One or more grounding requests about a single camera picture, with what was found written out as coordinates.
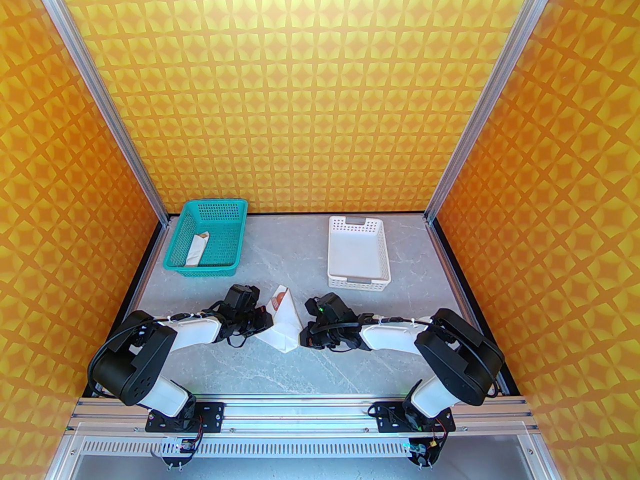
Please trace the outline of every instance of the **white plastic basket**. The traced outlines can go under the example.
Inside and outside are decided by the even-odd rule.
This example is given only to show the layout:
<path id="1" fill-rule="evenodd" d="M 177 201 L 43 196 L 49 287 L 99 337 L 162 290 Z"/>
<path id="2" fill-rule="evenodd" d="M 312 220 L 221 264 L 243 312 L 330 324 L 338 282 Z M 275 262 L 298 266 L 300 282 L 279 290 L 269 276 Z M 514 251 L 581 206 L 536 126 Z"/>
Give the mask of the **white plastic basket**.
<path id="1" fill-rule="evenodd" d="M 382 292 L 391 283 L 385 228 L 380 219 L 333 215 L 329 218 L 331 288 Z"/>

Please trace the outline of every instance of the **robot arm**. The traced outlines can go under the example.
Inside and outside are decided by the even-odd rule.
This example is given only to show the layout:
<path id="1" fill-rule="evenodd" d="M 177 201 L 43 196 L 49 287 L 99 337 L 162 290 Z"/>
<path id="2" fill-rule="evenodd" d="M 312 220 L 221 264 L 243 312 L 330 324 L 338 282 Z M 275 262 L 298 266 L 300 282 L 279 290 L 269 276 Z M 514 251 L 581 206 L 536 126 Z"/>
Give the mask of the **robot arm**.
<path id="1" fill-rule="evenodd" d="M 268 329 L 272 316 L 256 307 L 259 294 L 255 286 L 235 284 L 223 301 L 200 313 L 153 318 L 133 311 L 91 360 L 89 386 L 98 382 L 124 405 L 157 410 L 185 430 L 193 423 L 195 396 L 160 375 L 167 356 L 199 343 L 231 344 L 231 336 L 246 340 Z"/>
<path id="2" fill-rule="evenodd" d="M 424 321 L 373 313 L 356 316 L 334 293 L 309 299 L 305 306 L 316 322 L 302 330 L 302 346 L 400 350 L 426 360 L 434 376 L 413 386 L 402 404 L 416 430 L 457 402 L 482 405 L 505 363 L 494 343 L 450 309 L 439 309 Z"/>

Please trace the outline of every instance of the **gray marble table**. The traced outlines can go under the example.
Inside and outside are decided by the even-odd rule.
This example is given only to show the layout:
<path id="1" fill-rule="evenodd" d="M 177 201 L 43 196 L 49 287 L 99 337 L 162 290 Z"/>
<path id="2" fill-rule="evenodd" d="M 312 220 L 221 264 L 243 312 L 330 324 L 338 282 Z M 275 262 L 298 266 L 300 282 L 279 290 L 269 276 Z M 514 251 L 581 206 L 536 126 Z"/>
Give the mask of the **gray marble table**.
<path id="1" fill-rule="evenodd" d="M 222 299 L 233 283 L 258 286 L 265 304 L 288 286 L 302 325 L 304 302 L 334 291 L 356 314 L 430 316 L 448 307 L 460 313 L 420 214 L 368 214 L 384 221 L 391 284 L 382 292 L 329 288 L 329 215 L 249 215 L 240 265 L 233 277 L 186 278 L 162 266 L 178 218 L 144 290 L 138 309 L 154 316 L 198 311 Z M 176 350 L 162 374 L 197 394 L 343 394 L 404 396 L 432 375 L 426 362 L 395 350 L 344 354 L 299 347 L 282 354 L 258 339 L 241 349 L 226 342 Z"/>

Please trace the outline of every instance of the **orange patterned wall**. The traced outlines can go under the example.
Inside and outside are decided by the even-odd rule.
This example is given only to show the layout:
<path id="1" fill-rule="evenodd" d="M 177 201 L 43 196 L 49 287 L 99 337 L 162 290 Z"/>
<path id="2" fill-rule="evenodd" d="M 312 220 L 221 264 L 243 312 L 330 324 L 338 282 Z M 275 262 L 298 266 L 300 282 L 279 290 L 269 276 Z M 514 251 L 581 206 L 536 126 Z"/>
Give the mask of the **orange patterned wall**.
<path id="1" fill-rule="evenodd" d="M 170 212 L 424 210 L 523 0 L 66 0 Z"/>
<path id="2" fill-rule="evenodd" d="M 640 478 L 640 0 L 551 0 L 438 219 L 566 477 Z"/>
<path id="3" fill-rule="evenodd" d="M 157 219 L 40 0 L 0 0 L 0 476 L 42 478 Z"/>

